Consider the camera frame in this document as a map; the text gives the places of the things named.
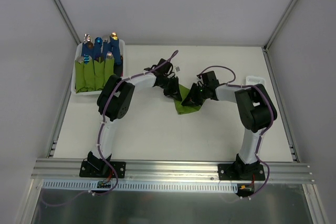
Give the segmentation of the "green paper napkin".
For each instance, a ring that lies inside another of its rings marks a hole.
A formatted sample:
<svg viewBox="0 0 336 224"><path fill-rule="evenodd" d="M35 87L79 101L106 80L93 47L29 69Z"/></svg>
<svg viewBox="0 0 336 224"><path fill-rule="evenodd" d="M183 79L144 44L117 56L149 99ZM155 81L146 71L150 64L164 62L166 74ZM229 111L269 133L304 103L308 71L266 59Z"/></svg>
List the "green paper napkin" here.
<svg viewBox="0 0 336 224"><path fill-rule="evenodd" d="M202 106L194 105L193 103L190 103L187 99L188 98L187 95L189 94L190 89L186 88L185 86L181 84L179 85L179 89L180 89L182 101L174 99L174 106L175 106L175 109L178 115L190 114L190 113L199 111Z"/></svg>

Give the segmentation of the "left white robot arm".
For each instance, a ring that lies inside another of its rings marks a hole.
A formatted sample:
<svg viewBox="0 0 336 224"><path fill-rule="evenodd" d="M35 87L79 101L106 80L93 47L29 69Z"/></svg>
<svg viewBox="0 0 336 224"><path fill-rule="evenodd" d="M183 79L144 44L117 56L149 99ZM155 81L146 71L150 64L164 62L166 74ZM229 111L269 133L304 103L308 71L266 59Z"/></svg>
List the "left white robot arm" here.
<svg viewBox="0 0 336 224"><path fill-rule="evenodd" d="M98 99L97 106L102 121L96 146L88 153L81 164L81 177L112 176L110 168L112 146L120 120L126 115L134 92L152 87L163 89L165 97L182 101L178 77L173 72L169 60L161 59L157 65L144 69L141 74L122 79L112 75Z"/></svg>

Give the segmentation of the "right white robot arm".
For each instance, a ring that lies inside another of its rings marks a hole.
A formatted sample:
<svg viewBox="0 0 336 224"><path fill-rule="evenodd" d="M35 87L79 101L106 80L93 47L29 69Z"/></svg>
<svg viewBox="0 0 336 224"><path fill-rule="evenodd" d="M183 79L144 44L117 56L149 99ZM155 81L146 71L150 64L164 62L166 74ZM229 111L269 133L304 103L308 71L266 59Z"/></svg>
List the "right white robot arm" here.
<svg viewBox="0 0 336 224"><path fill-rule="evenodd" d="M220 179L252 180L259 175L259 149L265 133L277 118L277 111L263 84L239 86L220 84L214 71L198 75L182 101L182 106L201 106L207 99L227 101L237 105L245 128L242 146L235 161L219 170Z"/></svg>

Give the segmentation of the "green napkin roll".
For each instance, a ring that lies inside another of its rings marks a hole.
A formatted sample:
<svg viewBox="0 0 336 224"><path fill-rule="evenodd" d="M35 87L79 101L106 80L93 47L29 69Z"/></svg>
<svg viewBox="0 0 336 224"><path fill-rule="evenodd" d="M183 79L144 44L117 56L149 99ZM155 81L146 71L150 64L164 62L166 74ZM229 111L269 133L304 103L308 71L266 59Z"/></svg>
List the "green napkin roll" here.
<svg viewBox="0 0 336 224"><path fill-rule="evenodd" d="M104 63L104 82L107 83L111 75L114 75L114 56L111 51L107 52Z"/></svg>
<svg viewBox="0 0 336 224"><path fill-rule="evenodd" d="M95 89L95 79L94 79L94 65L93 59L89 55L84 55L84 80L86 84L87 92L94 91Z"/></svg>
<svg viewBox="0 0 336 224"><path fill-rule="evenodd" d="M105 61L94 61L95 90L102 90L104 87L104 67Z"/></svg>
<svg viewBox="0 0 336 224"><path fill-rule="evenodd" d="M82 92L85 88L84 79L84 57L79 56L75 61L75 73L76 73L76 92Z"/></svg>

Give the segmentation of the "blue napkin roll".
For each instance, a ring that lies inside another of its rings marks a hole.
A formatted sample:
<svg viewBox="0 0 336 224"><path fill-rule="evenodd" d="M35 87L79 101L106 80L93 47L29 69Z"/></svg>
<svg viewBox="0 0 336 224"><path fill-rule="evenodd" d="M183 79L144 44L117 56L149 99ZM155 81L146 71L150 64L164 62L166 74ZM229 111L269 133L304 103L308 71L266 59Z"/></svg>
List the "blue napkin roll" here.
<svg viewBox="0 0 336 224"><path fill-rule="evenodd" d="M103 40L102 56L104 60L106 60L111 57L112 49L111 49L110 39L108 36L104 36L102 40Z"/></svg>
<svg viewBox="0 0 336 224"><path fill-rule="evenodd" d="M83 43L82 43L82 51L81 55L83 57L85 56L91 56L93 54L93 43L91 41L91 36L89 34L84 35Z"/></svg>
<svg viewBox="0 0 336 224"><path fill-rule="evenodd" d="M101 57L102 44L103 44L103 40L101 37L97 37L94 40L93 51L92 51L93 60L99 61L99 58Z"/></svg>
<svg viewBox="0 0 336 224"><path fill-rule="evenodd" d="M121 59L121 52L120 52L120 45L119 45L119 38L117 36L117 33L112 32L110 35L110 45L112 49L112 54L114 57L115 64L118 66L122 64Z"/></svg>

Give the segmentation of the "white utensil tray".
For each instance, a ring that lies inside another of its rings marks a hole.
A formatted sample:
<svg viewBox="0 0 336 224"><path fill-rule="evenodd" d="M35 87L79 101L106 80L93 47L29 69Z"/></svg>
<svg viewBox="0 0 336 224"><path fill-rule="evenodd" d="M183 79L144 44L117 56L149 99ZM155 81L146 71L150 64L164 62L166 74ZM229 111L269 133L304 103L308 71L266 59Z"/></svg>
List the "white utensil tray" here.
<svg viewBox="0 0 336 224"><path fill-rule="evenodd" d="M265 87L266 80L263 77L258 77L258 76L247 76L246 77L245 85L255 86L257 84L262 84Z"/></svg>

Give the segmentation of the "white basket of rolls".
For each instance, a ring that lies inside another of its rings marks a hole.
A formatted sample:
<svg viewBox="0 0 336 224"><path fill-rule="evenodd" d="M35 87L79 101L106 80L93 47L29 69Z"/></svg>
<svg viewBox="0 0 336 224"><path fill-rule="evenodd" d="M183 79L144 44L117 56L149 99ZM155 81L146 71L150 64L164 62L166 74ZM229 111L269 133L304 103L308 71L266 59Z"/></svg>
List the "white basket of rolls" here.
<svg viewBox="0 0 336 224"><path fill-rule="evenodd" d="M122 59L122 65L121 65L121 70L118 69L118 66L115 66L115 73L118 73L120 76L124 76L126 74L126 66L127 64L125 63L125 56L127 55L126 53L126 48L125 48L125 42L122 39L119 39L119 48L120 48L120 52L121 52L121 59ZM82 52L82 43L78 44L77 48L76 48L76 53L75 53L75 60L77 59L77 57L81 56L81 52ZM101 90L99 91L87 91L87 92L76 92L76 66L75 64L73 64L73 70L72 70L72 76L71 76L71 94L73 95L99 95L101 93Z"/></svg>

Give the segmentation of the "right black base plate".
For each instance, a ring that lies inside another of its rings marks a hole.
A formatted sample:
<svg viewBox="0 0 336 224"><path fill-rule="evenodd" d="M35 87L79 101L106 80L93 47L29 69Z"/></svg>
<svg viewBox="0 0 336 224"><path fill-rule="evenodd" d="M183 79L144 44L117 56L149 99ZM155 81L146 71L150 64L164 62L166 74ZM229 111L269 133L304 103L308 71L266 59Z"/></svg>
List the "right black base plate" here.
<svg viewBox="0 0 336 224"><path fill-rule="evenodd" d="M245 164L218 164L219 180L255 180L258 182L265 181L264 167L260 163Z"/></svg>

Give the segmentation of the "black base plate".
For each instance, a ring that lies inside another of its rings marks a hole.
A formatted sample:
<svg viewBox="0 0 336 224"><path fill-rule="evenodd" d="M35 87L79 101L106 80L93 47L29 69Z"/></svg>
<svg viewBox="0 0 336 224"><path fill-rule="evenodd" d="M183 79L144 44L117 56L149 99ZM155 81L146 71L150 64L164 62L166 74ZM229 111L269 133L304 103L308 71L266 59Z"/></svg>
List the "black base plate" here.
<svg viewBox="0 0 336 224"><path fill-rule="evenodd" d="M103 160L98 160L95 163L83 160L81 162L79 177L82 178L115 178L125 177L126 162L109 162L107 165Z"/></svg>
<svg viewBox="0 0 336 224"><path fill-rule="evenodd" d="M260 163L245 164L218 164L219 180L255 180L258 182L265 181L264 167Z"/></svg>

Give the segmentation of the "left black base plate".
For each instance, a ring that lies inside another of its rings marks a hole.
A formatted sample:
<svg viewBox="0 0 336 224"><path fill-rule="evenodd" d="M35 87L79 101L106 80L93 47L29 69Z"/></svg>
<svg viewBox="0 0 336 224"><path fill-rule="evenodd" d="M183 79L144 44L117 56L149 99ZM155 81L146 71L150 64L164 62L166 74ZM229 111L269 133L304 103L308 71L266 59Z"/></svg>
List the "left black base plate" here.
<svg viewBox="0 0 336 224"><path fill-rule="evenodd" d="M115 178L125 177L126 162L109 162L107 165L103 160L98 160L95 163L83 160L81 162L79 177L82 178Z"/></svg>

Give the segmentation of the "aluminium mounting rail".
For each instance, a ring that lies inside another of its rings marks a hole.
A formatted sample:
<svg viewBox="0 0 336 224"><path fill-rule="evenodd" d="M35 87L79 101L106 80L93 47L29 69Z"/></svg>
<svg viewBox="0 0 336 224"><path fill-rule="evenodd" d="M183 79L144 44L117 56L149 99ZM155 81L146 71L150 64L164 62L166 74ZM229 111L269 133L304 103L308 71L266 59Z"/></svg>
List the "aluminium mounting rail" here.
<svg viewBox="0 0 336 224"><path fill-rule="evenodd" d="M81 159L39 158L31 178L81 179ZM218 164L228 162L192 161L142 161L126 160L123 180L145 182L222 182ZM314 184L316 182L309 164L296 162L270 162L264 166L265 176L274 184Z"/></svg>

